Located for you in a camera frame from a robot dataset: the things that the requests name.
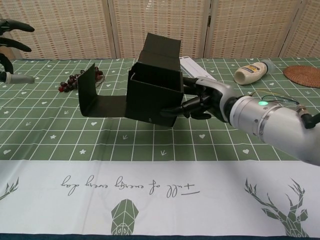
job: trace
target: green indicator light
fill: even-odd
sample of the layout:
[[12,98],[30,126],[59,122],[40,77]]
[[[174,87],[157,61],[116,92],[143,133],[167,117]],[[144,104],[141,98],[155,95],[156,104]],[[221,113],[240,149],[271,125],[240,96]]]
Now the green indicator light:
[[260,101],[259,105],[261,105],[261,106],[268,105],[268,102],[267,101]]

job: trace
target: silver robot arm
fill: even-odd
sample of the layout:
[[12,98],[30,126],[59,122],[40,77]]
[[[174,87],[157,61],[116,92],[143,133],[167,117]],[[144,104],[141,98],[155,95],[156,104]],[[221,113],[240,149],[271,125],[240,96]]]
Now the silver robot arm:
[[164,116],[183,114],[188,118],[194,114],[196,119],[208,119],[205,113],[201,115],[207,111],[302,162],[320,166],[320,113],[311,116],[299,104],[294,110],[252,96],[237,96],[230,85],[207,77],[186,78],[184,83],[198,97],[177,108],[164,109]]

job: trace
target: black cardboard box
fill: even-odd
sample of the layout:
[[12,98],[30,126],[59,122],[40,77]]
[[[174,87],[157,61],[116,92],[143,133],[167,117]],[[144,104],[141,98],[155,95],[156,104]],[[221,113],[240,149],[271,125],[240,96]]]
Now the black cardboard box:
[[137,62],[128,72],[124,96],[97,95],[93,64],[78,78],[81,114],[93,118],[125,117],[172,127],[177,117],[163,117],[160,111],[177,107],[183,100],[180,46],[180,40],[148,33]]

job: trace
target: white squeeze bottle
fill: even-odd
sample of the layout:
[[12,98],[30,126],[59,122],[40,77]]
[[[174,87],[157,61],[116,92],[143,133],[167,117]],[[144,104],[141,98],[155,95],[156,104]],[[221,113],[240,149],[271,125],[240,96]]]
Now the white squeeze bottle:
[[234,81],[239,85],[252,84],[262,78],[265,74],[270,74],[275,70],[272,61],[264,59],[250,65],[242,66],[234,73]]

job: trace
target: brown coaster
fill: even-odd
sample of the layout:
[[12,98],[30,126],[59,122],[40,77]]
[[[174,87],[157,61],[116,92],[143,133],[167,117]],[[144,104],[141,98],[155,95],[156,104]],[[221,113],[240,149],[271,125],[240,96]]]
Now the brown coaster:
[[310,87],[320,88],[320,69],[313,66],[288,66],[283,74],[292,82]]

